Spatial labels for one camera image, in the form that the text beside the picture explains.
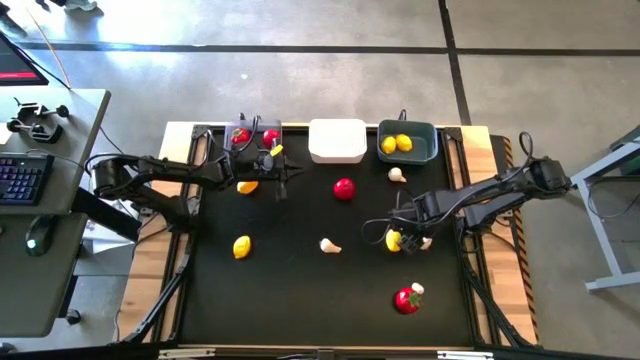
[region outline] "red fruit in container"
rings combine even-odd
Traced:
[[[340,179],[333,185],[333,194],[340,200],[351,200],[356,195],[356,184],[349,178]]]
[[[278,139],[280,132],[278,130],[269,129],[262,134],[262,145],[265,148],[271,149],[273,147],[273,139]]]
[[[231,133],[231,143],[233,145],[246,143],[250,138],[251,134],[249,133],[249,130],[245,128],[234,129]]]
[[[410,288],[400,289],[394,299],[396,309],[402,314],[413,314],[420,309],[423,293],[424,288],[418,283],[411,284]]]

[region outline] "monitor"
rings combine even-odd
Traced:
[[[0,86],[48,83],[47,78],[0,32]]]

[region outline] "concrete floor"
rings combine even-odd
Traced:
[[[640,49],[635,0],[447,4],[458,47]],[[101,12],[90,14],[30,8],[58,43],[445,46],[437,0],[100,5]],[[40,41],[24,10],[13,8],[12,16],[30,34],[24,41]],[[48,52],[31,53],[58,73]],[[113,92],[105,130],[135,154],[158,153],[167,121],[224,121],[239,111],[283,121],[378,122],[406,108],[412,120],[460,123],[447,55],[60,51],[59,56],[74,87]],[[640,117],[640,57],[460,56],[460,70],[474,125],[489,126],[491,133],[516,143],[518,132],[529,131],[535,154],[560,160],[569,174],[604,154]],[[131,123],[139,133],[124,130]],[[96,151],[105,150],[109,145],[98,140]],[[522,160],[517,151],[516,156]],[[609,273],[579,195],[532,201],[523,214],[541,344],[637,357],[640,285],[586,292],[585,280]],[[624,226],[634,225],[632,218],[623,220]],[[636,239],[615,239],[626,240],[629,262],[637,265]],[[86,278],[73,299],[87,314],[85,325],[56,324],[45,339],[12,341],[21,350],[110,341],[125,281]]]

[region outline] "white container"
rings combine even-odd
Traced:
[[[367,126],[359,119],[313,119],[309,152],[317,164],[357,164],[367,152]]]

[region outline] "wooden table frame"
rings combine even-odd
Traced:
[[[192,143],[194,125],[220,126],[224,125],[224,123],[167,123],[159,157],[166,157],[172,161],[187,162],[189,149],[191,148]],[[307,125],[308,124],[283,124],[283,126],[289,127]],[[464,151],[464,158],[466,159],[466,168],[468,173],[462,171],[458,161],[451,161],[452,173],[454,175],[454,182],[457,188],[462,187],[465,184],[465,180],[474,183],[496,174],[496,164],[488,129],[482,126],[462,126],[459,128],[462,137],[461,149]],[[452,159],[457,159],[458,150],[456,149],[455,142],[450,141],[448,146]],[[199,164],[203,161],[205,148],[206,144],[204,138],[202,138],[201,141],[197,142],[197,146],[194,147],[193,150],[195,151],[192,151],[191,153],[195,164]],[[153,182],[152,187],[168,196],[180,195],[182,190],[182,184],[162,181]],[[184,191],[187,193],[187,196],[193,196],[197,194],[198,189],[197,186],[192,185],[185,187]],[[147,234],[154,233],[162,229],[164,226],[164,219],[161,216],[158,216],[144,227],[140,236],[144,237]],[[513,242],[510,228],[494,224],[492,231]],[[524,252],[524,254],[526,254],[526,250],[524,250],[523,236],[521,234],[521,225],[517,234],[520,240],[519,245],[521,253]],[[178,251],[174,261],[174,271],[181,263],[187,239],[188,235],[181,235],[174,238],[174,241],[178,242]],[[167,259],[170,252],[170,242],[171,233],[162,232],[139,244],[136,248],[135,257],[129,274],[129,280],[120,308],[119,325],[121,334],[129,334],[132,332],[156,302],[163,286],[165,267],[167,265]],[[533,306],[531,302],[531,289],[528,285],[528,279],[526,277],[523,279],[523,272],[521,272],[521,266],[526,266],[526,257],[524,258],[525,262],[523,264],[522,259],[519,261],[517,255],[510,247],[501,243],[501,241],[494,239],[490,235],[485,235],[482,243],[482,255],[484,255],[485,265],[488,270],[488,281],[495,302],[522,337],[531,343],[537,343],[535,321],[533,318]],[[472,256],[471,262],[474,268],[477,268],[477,261],[478,259],[475,256]],[[165,314],[162,319],[162,326],[158,328],[159,333],[156,335],[159,340],[167,340],[172,336],[171,330],[174,323],[177,295],[178,293],[176,292],[166,307]],[[502,344],[508,344],[504,339],[492,341],[489,326],[490,320],[487,317],[484,304],[477,295],[475,296],[475,308],[480,335],[484,339],[485,343],[500,342]],[[151,334],[147,335],[145,338],[145,341],[150,340]],[[207,346],[224,348],[224,345],[207,344]],[[246,348],[252,349],[256,347],[247,346]],[[346,347],[345,349],[347,348],[350,350],[374,349],[370,347]],[[384,349],[404,350],[407,348]]]

